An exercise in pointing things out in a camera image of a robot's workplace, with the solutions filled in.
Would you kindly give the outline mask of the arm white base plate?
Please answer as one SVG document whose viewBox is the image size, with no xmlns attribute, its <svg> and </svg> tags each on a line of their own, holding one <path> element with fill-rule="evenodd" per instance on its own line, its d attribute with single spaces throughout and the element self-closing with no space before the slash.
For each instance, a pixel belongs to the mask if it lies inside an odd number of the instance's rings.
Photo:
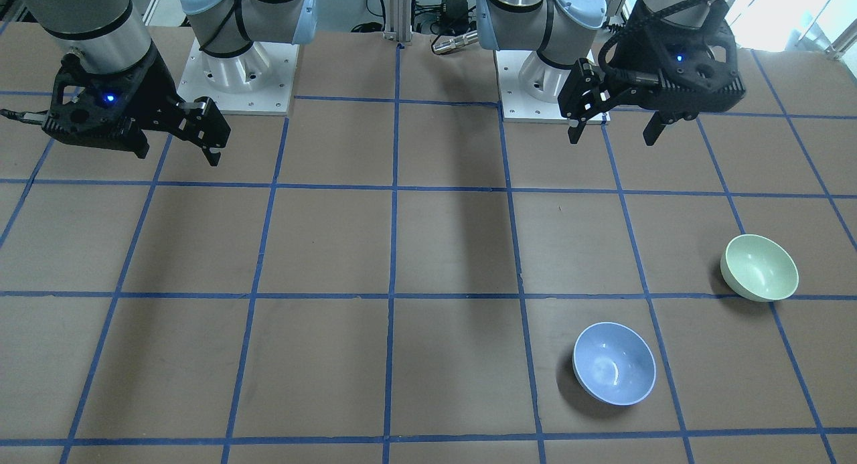
<svg viewBox="0 0 857 464">
<path fill-rule="evenodd" d="M 211 98 L 224 115 L 288 116 L 300 45 L 255 42 L 235 58 L 215 58 L 198 40 L 177 83 L 186 101 Z"/>
<path fill-rule="evenodd" d="M 567 122 L 558 97 L 569 70 L 546 64 L 533 50 L 498 50 L 495 63 L 506 122 Z"/>
</svg>

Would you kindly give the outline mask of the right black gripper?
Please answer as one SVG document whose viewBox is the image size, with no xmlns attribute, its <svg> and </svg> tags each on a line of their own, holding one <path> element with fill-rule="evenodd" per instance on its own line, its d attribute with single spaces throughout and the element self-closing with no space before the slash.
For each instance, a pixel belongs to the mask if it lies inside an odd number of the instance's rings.
<svg viewBox="0 0 857 464">
<path fill-rule="evenodd" d="M 202 150 L 218 166 L 232 132 L 215 100 L 184 102 L 157 46 L 126 70 L 95 74 L 82 56 L 67 52 L 53 85 L 41 129 L 59 143 L 134 153 L 146 158 L 145 131 L 161 131 Z"/>
</svg>

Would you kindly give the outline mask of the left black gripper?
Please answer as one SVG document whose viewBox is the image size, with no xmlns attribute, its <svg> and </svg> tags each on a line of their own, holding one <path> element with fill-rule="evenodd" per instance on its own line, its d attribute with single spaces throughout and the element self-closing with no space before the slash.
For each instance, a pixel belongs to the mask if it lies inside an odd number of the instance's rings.
<svg viewBox="0 0 857 464">
<path fill-rule="evenodd" d="M 600 49 L 600 67 L 587 58 L 570 67 L 559 94 L 569 143 L 577 144 L 589 121 L 617 105 L 654 112 L 643 129 L 646 146 L 653 147 L 670 125 L 740 102 L 747 88 L 734 34 L 725 22 L 728 8 L 725 0 L 689 7 L 701 18 L 686 25 L 656 15 L 654 5 L 637 0 L 627 24 Z"/>
</svg>

